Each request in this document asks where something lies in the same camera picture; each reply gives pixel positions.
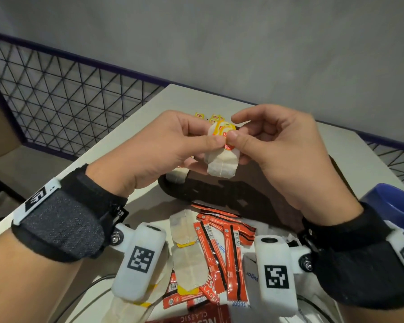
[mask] black cable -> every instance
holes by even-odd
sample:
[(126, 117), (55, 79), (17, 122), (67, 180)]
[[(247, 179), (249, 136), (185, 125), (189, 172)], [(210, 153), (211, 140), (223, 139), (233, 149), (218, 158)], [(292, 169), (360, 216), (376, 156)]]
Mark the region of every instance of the black cable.
[(296, 295), (296, 298), (298, 300), (306, 302), (307, 304), (312, 306), (315, 310), (317, 310), (320, 314), (322, 314), (323, 317), (326, 318), (329, 323), (335, 323), (334, 320), (331, 319), (328, 314), (326, 314), (326, 312), (324, 312), (318, 305), (314, 304), (311, 300), (309, 300), (309, 299), (307, 299), (307, 298), (305, 298), (304, 296), (301, 296), (301, 295)]
[(84, 291), (82, 291), (78, 296), (75, 297), (75, 299), (73, 299), (66, 307), (65, 309), (63, 309), (61, 311), (61, 313), (57, 316), (57, 318), (52, 322), (52, 323), (57, 323), (61, 317), (64, 315), (64, 313), (67, 312), (67, 310), (73, 305), (73, 303), (76, 302), (76, 300), (78, 300), (78, 298), (80, 298), (83, 294), (85, 294), (92, 286), (94, 286), (95, 284), (99, 283), (100, 281), (103, 280), (108, 280), (108, 279), (113, 279), (115, 278), (115, 274), (108, 274), (105, 275), (104, 277), (98, 278), (96, 281), (93, 281)]

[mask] barcode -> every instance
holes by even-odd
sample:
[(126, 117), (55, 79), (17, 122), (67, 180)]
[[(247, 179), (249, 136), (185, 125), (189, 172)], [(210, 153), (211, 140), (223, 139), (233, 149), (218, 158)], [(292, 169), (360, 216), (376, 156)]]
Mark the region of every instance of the barcode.
[(204, 302), (205, 300), (206, 300), (205, 296), (200, 296), (198, 298), (195, 298), (193, 301), (194, 301), (194, 304), (196, 305), (196, 304)]
[(214, 234), (212, 233), (211, 227), (209, 224), (204, 224), (205, 230), (208, 233), (208, 237), (212, 240), (214, 239)]
[(167, 288), (167, 292), (171, 292), (172, 290), (177, 290), (178, 289), (178, 283), (174, 282), (169, 284), (169, 288)]
[(234, 230), (234, 231), (233, 231), (233, 237), (235, 238), (235, 245), (236, 245), (237, 247), (240, 247), (241, 244), (240, 244), (240, 242), (239, 242), (239, 232)]

